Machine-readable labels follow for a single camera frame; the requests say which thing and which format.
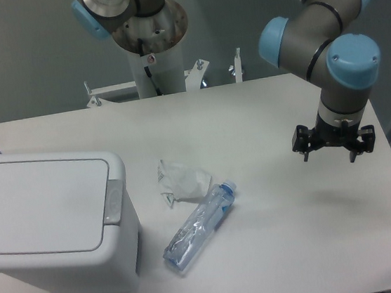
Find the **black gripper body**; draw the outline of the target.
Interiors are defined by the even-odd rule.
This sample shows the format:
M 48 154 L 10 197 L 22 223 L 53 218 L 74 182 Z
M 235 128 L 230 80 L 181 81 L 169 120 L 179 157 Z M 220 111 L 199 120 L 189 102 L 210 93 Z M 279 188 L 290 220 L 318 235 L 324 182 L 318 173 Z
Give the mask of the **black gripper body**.
M 319 110 L 310 137 L 310 151 L 324 147 L 344 147 L 357 137 L 361 117 L 346 117 L 327 110 Z

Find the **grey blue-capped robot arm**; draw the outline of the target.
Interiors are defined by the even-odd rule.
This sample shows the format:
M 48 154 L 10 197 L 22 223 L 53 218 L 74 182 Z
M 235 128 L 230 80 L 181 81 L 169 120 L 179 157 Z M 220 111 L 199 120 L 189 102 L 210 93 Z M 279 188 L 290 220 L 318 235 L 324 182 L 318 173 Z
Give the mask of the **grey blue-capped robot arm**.
M 293 20 L 273 18 L 258 40 L 260 57 L 321 90 L 314 127 L 296 127 L 294 152 L 308 156 L 342 147 L 350 158 L 373 151 L 376 132 L 362 115 L 378 78 L 380 49 L 345 28 L 370 0 L 300 0 Z M 94 38 L 113 38 L 125 51 L 141 98 L 186 92 L 181 43 L 187 16 L 174 0 L 73 0 L 71 9 Z

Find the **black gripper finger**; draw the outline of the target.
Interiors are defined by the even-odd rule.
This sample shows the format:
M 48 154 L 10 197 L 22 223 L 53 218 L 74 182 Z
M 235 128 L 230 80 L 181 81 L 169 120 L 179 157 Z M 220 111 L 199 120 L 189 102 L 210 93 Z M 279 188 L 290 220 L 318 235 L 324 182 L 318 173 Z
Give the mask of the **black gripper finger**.
M 303 155 L 304 162 L 307 162 L 310 154 L 311 130 L 303 125 L 297 125 L 292 138 L 292 151 Z
M 357 132 L 357 137 L 347 143 L 347 150 L 350 151 L 350 162 L 354 162 L 358 155 L 374 151 L 376 132 L 373 125 L 363 126 Z

